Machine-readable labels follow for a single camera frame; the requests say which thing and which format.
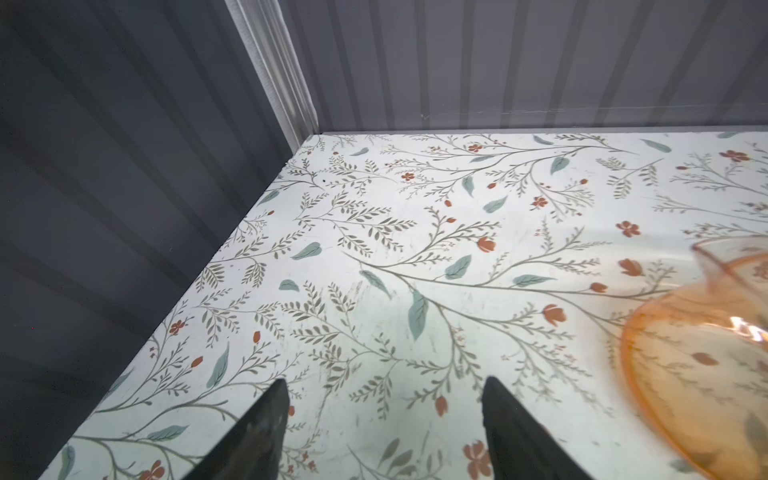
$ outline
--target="gray wall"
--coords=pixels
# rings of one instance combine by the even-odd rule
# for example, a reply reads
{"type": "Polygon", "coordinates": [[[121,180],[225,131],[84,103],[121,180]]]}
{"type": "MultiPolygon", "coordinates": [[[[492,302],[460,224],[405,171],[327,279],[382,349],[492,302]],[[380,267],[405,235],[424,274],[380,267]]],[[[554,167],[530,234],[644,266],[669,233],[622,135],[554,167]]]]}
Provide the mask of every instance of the gray wall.
{"type": "Polygon", "coordinates": [[[768,123],[766,0],[280,0],[322,131],[768,123]]]}
{"type": "Polygon", "coordinates": [[[223,0],[0,6],[0,477],[32,478],[290,151],[223,0]]]}

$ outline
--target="floral pattern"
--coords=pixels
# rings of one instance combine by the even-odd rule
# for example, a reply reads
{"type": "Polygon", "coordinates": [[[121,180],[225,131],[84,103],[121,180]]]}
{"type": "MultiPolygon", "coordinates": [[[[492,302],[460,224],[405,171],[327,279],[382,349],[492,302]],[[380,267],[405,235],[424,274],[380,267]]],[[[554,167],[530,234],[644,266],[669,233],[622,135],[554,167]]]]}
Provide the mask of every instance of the floral pattern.
{"type": "Polygon", "coordinates": [[[621,330],[698,278],[693,242],[768,233],[766,143],[313,136],[43,478],[183,478],[280,377],[281,480],[489,477],[488,375],[593,478],[675,475],[616,380],[621,330]]]}

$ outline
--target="vertical stripe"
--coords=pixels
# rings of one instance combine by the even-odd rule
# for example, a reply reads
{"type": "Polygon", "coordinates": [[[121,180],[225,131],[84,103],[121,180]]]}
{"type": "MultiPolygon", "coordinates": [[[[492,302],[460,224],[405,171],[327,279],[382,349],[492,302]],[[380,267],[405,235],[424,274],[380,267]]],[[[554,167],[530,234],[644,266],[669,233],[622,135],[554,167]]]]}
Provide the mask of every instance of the vertical stripe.
{"type": "Polygon", "coordinates": [[[145,320],[135,316],[129,310],[90,291],[79,282],[53,270],[40,260],[24,253],[16,245],[2,239],[0,239],[0,263],[141,339],[148,338],[154,331],[154,327],[147,325],[145,320]]]}
{"type": "Polygon", "coordinates": [[[379,76],[382,82],[382,94],[384,97],[384,115],[386,127],[395,130],[395,113],[392,108],[392,90],[389,87],[389,69],[386,64],[386,52],[384,51],[384,35],[382,33],[381,10],[379,0],[368,0],[368,9],[371,15],[371,29],[373,30],[373,45],[376,47],[376,61],[379,63],[379,76]]]}
{"type": "Polygon", "coordinates": [[[766,57],[768,57],[768,33],[763,37],[760,44],[757,45],[757,48],[754,49],[750,57],[744,63],[744,66],[741,68],[741,71],[739,71],[739,74],[733,80],[733,83],[728,87],[723,99],[720,100],[717,108],[715,108],[712,116],[707,121],[708,125],[717,125],[723,121],[725,114],[728,113],[728,110],[733,106],[733,103],[739,95],[741,95],[744,87],[749,83],[752,75],[754,75],[757,69],[760,68],[766,57]]]}
{"type": "Polygon", "coordinates": [[[504,100],[502,101],[502,117],[499,121],[500,128],[509,128],[512,120],[512,108],[515,106],[515,89],[518,86],[518,72],[520,71],[520,59],[525,43],[525,22],[528,19],[528,6],[530,0],[518,0],[515,9],[515,23],[512,25],[512,47],[509,51],[509,68],[507,81],[504,88],[504,100]]]}
{"type": "MultiPolygon", "coordinates": [[[[43,15],[42,12],[35,12],[35,14],[43,15]]],[[[51,45],[20,15],[16,15],[12,23],[13,28],[27,45],[27,48],[67,88],[72,97],[94,118],[94,121],[104,128],[114,141],[125,150],[139,170],[147,175],[147,178],[184,215],[197,232],[214,249],[218,249],[222,240],[203,222],[203,219],[197,216],[192,207],[176,192],[170,182],[152,164],[149,157],[136,145],[107,109],[101,106],[78,76],[56,55],[51,45]]]]}
{"type": "Polygon", "coordinates": [[[611,72],[611,77],[608,79],[608,83],[605,85],[605,91],[603,92],[603,98],[600,100],[600,106],[598,112],[594,116],[594,126],[602,127],[605,123],[605,118],[608,115],[611,105],[614,103],[614,97],[619,90],[621,80],[624,78],[624,73],[627,71],[629,61],[632,59],[637,43],[640,41],[640,36],[645,28],[645,23],[650,16],[650,11],[653,9],[656,0],[642,0],[637,5],[637,10],[632,17],[632,23],[629,27],[629,33],[627,38],[624,39],[624,44],[621,46],[618,59],[614,65],[614,70],[611,72]]]}
{"type": "Polygon", "coordinates": [[[92,402],[98,402],[109,388],[106,385],[83,380],[64,372],[56,372],[37,363],[8,356],[4,353],[0,353],[0,377],[29,383],[67,396],[91,400],[92,402]]]}
{"type": "Polygon", "coordinates": [[[462,25],[462,73],[458,94],[458,127],[469,125],[469,87],[472,83],[472,40],[475,32],[475,0],[464,0],[462,25]]]}
{"type": "Polygon", "coordinates": [[[96,19],[101,23],[108,37],[117,45],[134,70],[139,74],[141,80],[155,98],[155,101],[163,107],[170,120],[174,122],[176,129],[179,130],[184,140],[189,144],[192,151],[195,152],[230,204],[241,216],[245,215],[248,211],[245,201],[237,193],[234,185],[227,178],[224,170],[203,142],[203,139],[200,138],[192,124],[184,117],[181,106],[174,99],[168,86],[163,82],[160,74],[152,67],[149,60],[141,53],[138,44],[121,24],[120,19],[111,10],[109,4],[104,0],[86,0],[86,3],[96,19]]]}
{"type": "Polygon", "coordinates": [[[160,270],[185,290],[192,283],[184,273],[163,257],[149,243],[139,237],[131,228],[122,222],[114,213],[88,193],[72,177],[57,167],[50,158],[35,150],[13,127],[0,117],[0,141],[28,167],[59,189],[80,208],[88,212],[94,219],[107,227],[116,237],[127,244],[136,253],[144,257],[155,268],[160,270]]]}
{"type": "Polygon", "coordinates": [[[323,93],[323,84],[320,83],[320,77],[317,74],[317,66],[315,66],[315,60],[310,51],[310,43],[306,39],[306,33],[304,27],[301,25],[301,17],[299,16],[299,9],[296,8],[296,0],[285,0],[288,5],[288,11],[293,18],[294,30],[296,31],[296,37],[299,38],[299,46],[304,52],[304,58],[306,59],[307,73],[310,75],[311,85],[315,87],[315,95],[317,96],[317,103],[319,104],[319,117],[322,120],[322,124],[319,126],[320,132],[333,131],[333,122],[331,121],[330,112],[328,110],[328,101],[323,93]]]}
{"type": "Polygon", "coordinates": [[[419,93],[422,99],[422,128],[429,129],[429,69],[427,68],[427,12],[425,0],[415,0],[416,58],[419,62],[419,93]]]}
{"type": "Polygon", "coordinates": [[[717,20],[717,17],[720,16],[723,8],[725,8],[726,3],[727,0],[712,0],[707,7],[707,10],[701,15],[699,25],[697,25],[696,30],[694,30],[694,33],[690,36],[688,45],[680,56],[677,66],[672,71],[672,75],[670,75],[667,80],[667,84],[664,85],[659,101],[656,103],[654,111],[650,114],[646,126],[655,127],[659,124],[661,117],[672,102],[675,93],[677,93],[677,89],[680,87],[680,83],[685,78],[685,74],[688,73],[688,69],[699,55],[704,42],[707,40],[707,36],[710,34],[712,26],[717,20]]]}
{"type": "Polygon", "coordinates": [[[560,100],[563,98],[563,90],[568,83],[568,75],[571,73],[571,65],[573,64],[576,47],[578,46],[581,26],[587,17],[588,7],[589,0],[576,0],[573,15],[571,16],[571,26],[568,28],[568,34],[565,37],[563,55],[560,57],[558,73],[554,76],[552,96],[549,99],[549,108],[544,119],[544,127],[554,127],[554,118],[557,116],[557,109],[560,108],[560,100]]]}
{"type": "Polygon", "coordinates": [[[266,175],[264,174],[264,170],[259,165],[259,161],[256,159],[256,157],[253,156],[253,152],[248,147],[248,143],[246,142],[243,133],[240,131],[240,127],[238,127],[237,123],[235,123],[235,119],[232,117],[232,113],[230,112],[229,108],[227,108],[227,105],[224,103],[221,95],[219,95],[219,91],[216,89],[216,85],[214,84],[213,79],[208,74],[208,71],[203,65],[203,62],[200,61],[200,57],[197,56],[197,53],[192,46],[192,42],[187,36],[187,33],[184,31],[184,28],[181,26],[179,18],[176,16],[176,12],[174,12],[174,10],[171,8],[168,0],[161,0],[159,4],[160,10],[163,12],[163,16],[166,18],[166,20],[168,20],[170,29],[174,31],[174,35],[176,35],[176,39],[184,49],[184,53],[186,53],[187,57],[190,59],[190,61],[192,61],[192,65],[194,66],[197,74],[200,76],[200,79],[203,81],[205,88],[208,90],[208,94],[210,95],[211,100],[214,101],[216,108],[218,109],[219,113],[221,113],[221,116],[224,118],[227,126],[232,131],[232,135],[234,135],[235,140],[238,144],[240,144],[240,149],[248,157],[248,161],[256,171],[256,175],[259,177],[259,180],[261,180],[261,183],[263,184],[263,189],[266,190],[266,188],[270,185],[270,181],[267,180],[266,175]]]}
{"type": "Polygon", "coordinates": [[[234,51],[230,36],[227,35],[227,31],[224,28],[224,25],[221,23],[221,18],[219,18],[219,15],[214,11],[213,2],[203,2],[203,3],[206,6],[208,17],[211,18],[211,20],[213,20],[214,22],[214,27],[216,27],[216,32],[219,35],[219,38],[221,39],[221,44],[224,46],[224,49],[227,50],[227,56],[230,58],[230,63],[234,65],[235,71],[237,72],[237,77],[240,79],[240,83],[243,84],[243,89],[245,90],[246,95],[248,95],[248,100],[250,101],[250,104],[253,106],[253,109],[255,110],[256,115],[259,118],[259,122],[261,122],[261,127],[266,132],[267,137],[269,137],[270,144],[272,145],[272,149],[277,152],[278,160],[280,161],[280,165],[282,166],[284,161],[289,157],[291,157],[291,152],[289,149],[287,149],[288,144],[287,142],[285,142],[285,140],[281,140],[280,137],[276,136],[275,133],[273,132],[273,129],[271,128],[272,123],[270,123],[270,121],[267,120],[266,115],[264,114],[264,110],[259,104],[259,101],[256,99],[256,94],[253,93],[251,82],[248,80],[248,77],[245,73],[245,69],[243,68],[243,62],[240,61],[240,59],[237,57],[237,53],[235,53],[234,51]]]}
{"type": "Polygon", "coordinates": [[[339,11],[336,10],[336,0],[326,0],[328,16],[331,22],[331,32],[333,40],[336,43],[336,51],[339,53],[339,63],[341,64],[341,73],[346,84],[346,91],[349,94],[349,104],[352,106],[352,115],[355,118],[355,129],[362,131],[362,118],[360,117],[360,106],[357,103],[357,92],[355,91],[355,81],[352,79],[352,69],[349,67],[349,57],[346,54],[346,44],[344,35],[341,32],[341,22],[339,21],[339,11]]]}

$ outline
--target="floral tabletop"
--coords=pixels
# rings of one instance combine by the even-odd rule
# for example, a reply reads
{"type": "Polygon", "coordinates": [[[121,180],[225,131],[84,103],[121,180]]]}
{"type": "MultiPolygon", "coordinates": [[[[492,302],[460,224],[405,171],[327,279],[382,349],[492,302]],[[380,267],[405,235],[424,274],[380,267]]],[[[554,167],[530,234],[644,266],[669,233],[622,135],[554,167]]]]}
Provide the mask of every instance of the floral tabletop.
{"type": "Polygon", "coordinates": [[[637,416],[618,339],[700,278],[692,243],[768,232],[764,148],[749,132],[313,136],[43,478],[183,478],[279,377],[282,480],[490,477],[489,375],[596,479],[697,478],[637,416]]]}

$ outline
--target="orange glass pitcher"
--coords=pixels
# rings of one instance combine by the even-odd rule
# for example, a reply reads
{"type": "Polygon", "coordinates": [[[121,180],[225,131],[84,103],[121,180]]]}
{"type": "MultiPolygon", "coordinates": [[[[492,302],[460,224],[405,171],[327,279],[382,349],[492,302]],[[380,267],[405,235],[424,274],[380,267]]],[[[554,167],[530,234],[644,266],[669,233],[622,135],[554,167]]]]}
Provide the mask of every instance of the orange glass pitcher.
{"type": "Polygon", "coordinates": [[[768,237],[693,250],[705,280],[637,309],[624,375],[646,420],[708,478],[768,480],[768,237]]]}

